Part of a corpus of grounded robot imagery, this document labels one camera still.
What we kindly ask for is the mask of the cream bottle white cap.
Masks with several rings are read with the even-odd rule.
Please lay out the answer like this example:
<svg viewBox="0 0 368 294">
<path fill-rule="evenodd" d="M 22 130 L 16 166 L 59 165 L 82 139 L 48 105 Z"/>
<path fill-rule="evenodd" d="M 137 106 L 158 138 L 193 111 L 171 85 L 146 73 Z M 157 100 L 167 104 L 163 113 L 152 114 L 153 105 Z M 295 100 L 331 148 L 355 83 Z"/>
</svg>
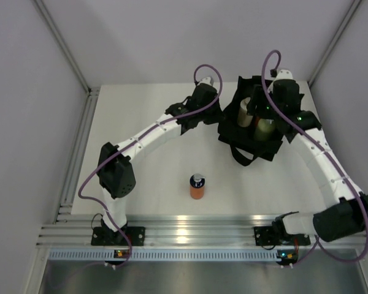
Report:
<svg viewBox="0 0 368 294">
<path fill-rule="evenodd" d="M 237 124 L 240 127 L 248 127 L 253 119 L 252 115 L 247 113 L 247 106 L 251 98 L 247 97 L 240 102 L 239 111 L 237 115 Z"/>
</svg>

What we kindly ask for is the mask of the black canvas bag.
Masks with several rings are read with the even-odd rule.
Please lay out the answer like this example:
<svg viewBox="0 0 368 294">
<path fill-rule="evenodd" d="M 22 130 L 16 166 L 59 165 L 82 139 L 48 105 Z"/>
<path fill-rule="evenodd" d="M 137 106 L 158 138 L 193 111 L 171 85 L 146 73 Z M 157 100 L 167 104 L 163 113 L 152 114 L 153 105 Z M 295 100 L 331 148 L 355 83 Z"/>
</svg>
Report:
<svg viewBox="0 0 368 294">
<path fill-rule="evenodd" d="M 266 80 L 266 86 L 271 87 L 270 85 L 274 81 Z M 240 102 L 251 96 L 256 85 L 262 87 L 260 76 L 253 76 L 252 78 L 239 77 L 232 101 L 223 110 L 223 120 L 218 124 L 218 140 L 230 146 L 233 158 L 244 167 L 250 165 L 257 158 L 271 162 L 282 145 L 282 138 L 286 137 L 288 141 L 292 141 L 298 134 L 297 130 L 273 109 L 266 98 L 264 90 L 256 113 L 248 113 L 253 117 L 251 124 L 248 127 L 238 126 L 237 115 Z M 285 116 L 296 123 L 299 114 Z M 256 141 L 254 139 L 255 128 L 260 119 L 273 119 L 276 124 L 276 128 L 268 141 Z"/>
</svg>

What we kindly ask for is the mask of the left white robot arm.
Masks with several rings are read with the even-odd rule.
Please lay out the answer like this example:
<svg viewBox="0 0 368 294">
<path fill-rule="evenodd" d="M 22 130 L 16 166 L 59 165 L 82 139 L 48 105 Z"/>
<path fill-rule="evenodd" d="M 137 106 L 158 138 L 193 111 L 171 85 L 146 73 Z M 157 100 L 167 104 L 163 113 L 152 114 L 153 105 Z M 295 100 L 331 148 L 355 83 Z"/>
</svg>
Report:
<svg viewBox="0 0 368 294">
<path fill-rule="evenodd" d="M 123 146 L 110 142 L 102 146 L 98 164 L 102 164 L 118 151 L 98 172 L 107 207 L 97 228 L 97 241 L 104 245 L 118 245 L 126 238 L 126 196 L 134 189 L 136 179 L 133 166 L 151 152 L 194 129 L 202 122 L 206 125 L 217 123 L 222 117 L 218 92 L 210 77 L 196 83 L 192 95 L 183 102 L 172 104 L 148 129 L 123 142 Z"/>
</svg>

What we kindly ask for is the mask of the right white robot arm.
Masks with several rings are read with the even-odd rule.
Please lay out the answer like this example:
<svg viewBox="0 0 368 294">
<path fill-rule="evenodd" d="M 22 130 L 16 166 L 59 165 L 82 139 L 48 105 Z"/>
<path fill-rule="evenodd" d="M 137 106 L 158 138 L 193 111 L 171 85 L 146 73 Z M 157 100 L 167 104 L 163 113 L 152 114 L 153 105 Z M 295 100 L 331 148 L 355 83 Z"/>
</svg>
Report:
<svg viewBox="0 0 368 294">
<path fill-rule="evenodd" d="M 293 78 L 277 77 L 262 81 L 250 101 L 250 110 L 261 119 L 271 119 L 301 156 L 326 206 L 319 212 L 281 216 L 273 236 L 279 243 L 288 243 L 298 234 L 331 242 L 359 232 L 368 233 L 368 194 L 343 169 L 316 115 L 302 110 L 302 98 Z"/>
</svg>

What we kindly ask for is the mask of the yellow-green pump bottle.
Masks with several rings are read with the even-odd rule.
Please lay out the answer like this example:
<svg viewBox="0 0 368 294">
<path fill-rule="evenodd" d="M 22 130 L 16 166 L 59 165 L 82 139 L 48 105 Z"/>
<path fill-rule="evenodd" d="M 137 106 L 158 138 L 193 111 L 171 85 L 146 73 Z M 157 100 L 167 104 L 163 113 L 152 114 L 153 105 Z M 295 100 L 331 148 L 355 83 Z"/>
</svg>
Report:
<svg viewBox="0 0 368 294">
<path fill-rule="evenodd" d="M 260 119 L 254 132 L 256 141 L 268 141 L 275 130 L 275 122 L 273 119 Z"/>
</svg>

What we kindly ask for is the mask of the right aluminium frame post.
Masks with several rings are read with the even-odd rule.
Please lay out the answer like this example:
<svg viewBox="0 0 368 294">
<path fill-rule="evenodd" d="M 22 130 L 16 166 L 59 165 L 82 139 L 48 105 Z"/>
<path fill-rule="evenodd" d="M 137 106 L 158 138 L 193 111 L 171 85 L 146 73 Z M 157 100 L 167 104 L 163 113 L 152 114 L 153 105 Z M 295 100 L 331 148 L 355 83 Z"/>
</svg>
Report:
<svg viewBox="0 0 368 294">
<path fill-rule="evenodd" d="M 307 80 L 308 86 L 310 88 L 313 86 L 313 84 L 318 79 L 327 61 L 331 57 L 336 46 L 338 45 L 345 31 L 347 30 L 347 27 L 351 23 L 352 19 L 354 19 L 357 11 L 359 10 L 363 2 L 364 2 L 363 0 L 350 1 L 346 12 L 343 13 L 342 18 L 339 20 L 337 27 L 333 31 L 333 34 L 330 40 L 326 43 L 326 47 L 323 50 L 319 60 L 316 62 L 313 70 L 311 71 L 309 79 Z"/>
</svg>

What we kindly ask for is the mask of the aluminium frame post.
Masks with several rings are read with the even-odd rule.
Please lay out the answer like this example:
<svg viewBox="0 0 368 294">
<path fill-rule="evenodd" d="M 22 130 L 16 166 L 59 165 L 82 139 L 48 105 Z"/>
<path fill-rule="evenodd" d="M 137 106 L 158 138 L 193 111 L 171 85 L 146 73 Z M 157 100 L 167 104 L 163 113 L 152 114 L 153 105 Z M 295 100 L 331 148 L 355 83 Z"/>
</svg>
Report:
<svg viewBox="0 0 368 294">
<path fill-rule="evenodd" d="M 42 21 L 45 23 L 47 29 L 49 30 L 50 34 L 53 37 L 53 40 L 57 44 L 65 61 L 71 68 L 71 71 L 75 75 L 80 86 L 87 94 L 89 94 L 91 92 L 91 88 L 88 85 L 88 82 L 84 77 L 84 74 L 82 74 L 82 71 L 80 70 L 80 67 L 77 64 L 74 55 L 72 54 L 67 42 L 65 41 L 62 33 L 60 32 L 59 27 L 56 24 L 56 21 L 53 19 L 48 7 L 45 5 L 44 1 L 41 0 L 32 0 L 31 2 L 36 8 L 36 11 L 40 15 Z"/>
<path fill-rule="evenodd" d="M 354 19 L 357 11 L 359 10 L 363 2 L 364 2 L 363 0 L 350 1 L 346 12 L 343 13 L 342 18 L 339 20 L 337 27 L 333 31 L 333 34 L 330 40 L 326 43 L 326 47 L 323 50 L 319 60 L 316 62 L 313 70 L 311 71 L 309 79 L 307 80 L 308 86 L 310 88 L 313 86 L 313 84 L 318 79 L 327 61 L 331 57 L 336 46 L 338 45 L 345 31 L 347 30 L 347 27 L 351 23 L 352 19 Z"/>
</svg>

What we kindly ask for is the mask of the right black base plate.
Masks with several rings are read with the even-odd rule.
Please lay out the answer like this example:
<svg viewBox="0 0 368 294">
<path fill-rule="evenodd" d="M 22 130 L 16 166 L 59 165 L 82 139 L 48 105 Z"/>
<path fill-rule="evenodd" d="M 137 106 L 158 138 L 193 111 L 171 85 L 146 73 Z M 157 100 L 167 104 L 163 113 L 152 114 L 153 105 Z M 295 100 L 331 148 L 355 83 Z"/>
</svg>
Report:
<svg viewBox="0 0 368 294">
<path fill-rule="evenodd" d="M 257 246 L 309 246 L 310 238 L 303 234 L 289 235 L 273 226 L 257 226 L 253 228 Z"/>
</svg>

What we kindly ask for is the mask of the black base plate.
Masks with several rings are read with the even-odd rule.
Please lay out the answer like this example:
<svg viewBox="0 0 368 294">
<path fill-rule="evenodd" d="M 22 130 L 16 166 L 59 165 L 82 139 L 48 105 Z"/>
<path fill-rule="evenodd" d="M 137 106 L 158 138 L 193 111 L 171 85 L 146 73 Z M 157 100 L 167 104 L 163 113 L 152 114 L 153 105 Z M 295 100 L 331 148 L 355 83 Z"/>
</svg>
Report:
<svg viewBox="0 0 368 294">
<path fill-rule="evenodd" d="M 143 246 L 145 241 L 145 227 L 125 226 L 123 232 L 133 246 Z M 95 227 L 91 237 L 92 246 L 125 246 L 128 242 L 119 232 L 113 232 L 109 228 Z"/>
<path fill-rule="evenodd" d="M 257 246 L 309 246 L 310 238 L 303 234 L 289 235 L 273 226 L 257 226 L 253 228 Z"/>
</svg>

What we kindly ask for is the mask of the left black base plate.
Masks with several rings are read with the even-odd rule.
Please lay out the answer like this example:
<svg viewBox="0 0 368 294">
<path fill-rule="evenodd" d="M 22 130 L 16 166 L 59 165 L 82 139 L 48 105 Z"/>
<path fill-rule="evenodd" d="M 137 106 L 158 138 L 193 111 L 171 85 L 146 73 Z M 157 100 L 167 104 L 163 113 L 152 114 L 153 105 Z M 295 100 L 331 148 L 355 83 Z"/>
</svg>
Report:
<svg viewBox="0 0 368 294">
<path fill-rule="evenodd" d="M 145 227 L 125 226 L 123 232 L 133 246 L 143 246 L 145 241 Z M 113 232 L 109 228 L 95 227 L 91 237 L 92 246 L 125 246 L 128 242 L 119 232 Z"/>
</svg>

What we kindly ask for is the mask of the left aluminium frame post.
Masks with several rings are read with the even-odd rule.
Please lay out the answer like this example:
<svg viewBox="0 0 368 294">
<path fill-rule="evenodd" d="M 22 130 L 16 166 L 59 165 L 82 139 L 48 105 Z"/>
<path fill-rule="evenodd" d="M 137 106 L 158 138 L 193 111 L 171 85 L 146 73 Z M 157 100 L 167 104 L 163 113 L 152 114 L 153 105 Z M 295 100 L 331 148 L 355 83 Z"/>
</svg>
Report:
<svg viewBox="0 0 368 294">
<path fill-rule="evenodd" d="M 50 34 L 53 37 L 53 40 L 57 44 L 65 61 L 71 68 L 71 71 L 75 75 L 80 86 L 87 94 L 89 94 L 91 92 L 91 88 L 88 85 L 88 82 L 84 77 L 84 74 L 82 74 L 82 71 L 80 70 L 80 67 L 77 64 L 74 55 L 72 54 L 67 42 L 65 41 L 62 33 L 60 32 L 59 27 L 56 24 L 56 21 L 53 19 L 48 7 L 45 5 L 44 1 L 41 0 L 32 0 L 31 2 L 36 8 L 36 11 L 40 15 L 42 21 L 45 23 L 47 29 L 49 30 Z"/>
</svg>

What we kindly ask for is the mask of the aluminium front rail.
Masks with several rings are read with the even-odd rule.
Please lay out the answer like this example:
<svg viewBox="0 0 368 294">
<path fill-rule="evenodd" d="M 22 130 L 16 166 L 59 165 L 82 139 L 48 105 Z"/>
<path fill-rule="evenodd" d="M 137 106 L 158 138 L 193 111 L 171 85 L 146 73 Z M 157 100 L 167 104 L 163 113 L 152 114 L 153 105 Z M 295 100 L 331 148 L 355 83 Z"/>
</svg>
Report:
<svg viewBox="0 0 368 294">
<path fill-rule="evenodd" d="M 254 228 L 269 225 L 273 215 L 163 216 L 130 215 L 128 224 L 145 227 L 145 247 L 250 248 L 255 246 Z M 59 214 L 42 226 L 39 247 L 88 247 L 90 215 Z"/>
</svg>

